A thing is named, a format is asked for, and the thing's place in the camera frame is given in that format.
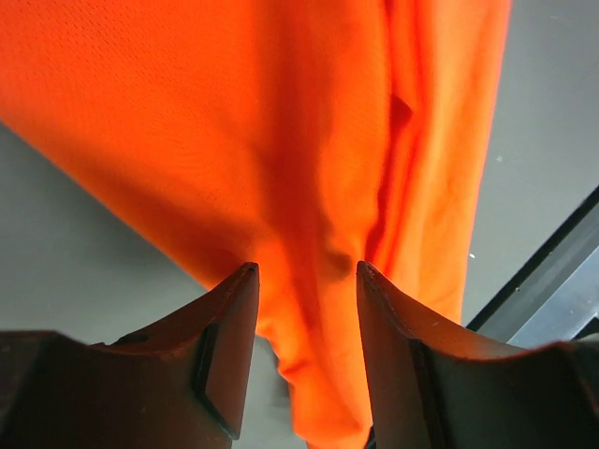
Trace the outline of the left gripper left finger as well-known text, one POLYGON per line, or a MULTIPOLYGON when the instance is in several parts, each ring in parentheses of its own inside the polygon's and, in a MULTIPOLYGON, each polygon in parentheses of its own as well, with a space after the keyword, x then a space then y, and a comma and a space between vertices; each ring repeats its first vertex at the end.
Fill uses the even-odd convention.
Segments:
POLYGON ((113 344, 55 331, 1 335, 5 448, 228 448, 241 434, 259 271, 113 344))

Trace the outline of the orange t shirt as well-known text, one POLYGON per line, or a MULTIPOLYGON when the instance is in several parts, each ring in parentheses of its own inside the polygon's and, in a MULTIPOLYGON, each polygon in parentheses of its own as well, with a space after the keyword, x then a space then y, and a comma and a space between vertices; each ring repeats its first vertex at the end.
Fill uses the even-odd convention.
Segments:
POLYGON ((461 317, 507 1, 5 1, 1 120, 257 332, 311 448, 372 415, 356 266, 461 317))

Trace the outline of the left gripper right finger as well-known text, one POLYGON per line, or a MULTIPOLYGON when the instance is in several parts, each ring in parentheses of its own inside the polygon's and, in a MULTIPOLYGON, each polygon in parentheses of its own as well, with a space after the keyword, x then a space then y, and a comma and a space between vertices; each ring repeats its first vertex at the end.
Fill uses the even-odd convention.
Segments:
POLYGON ((594 448, 598 345, 524 350, 481 336, 357 267, 358 318, 380 448, 594 448))

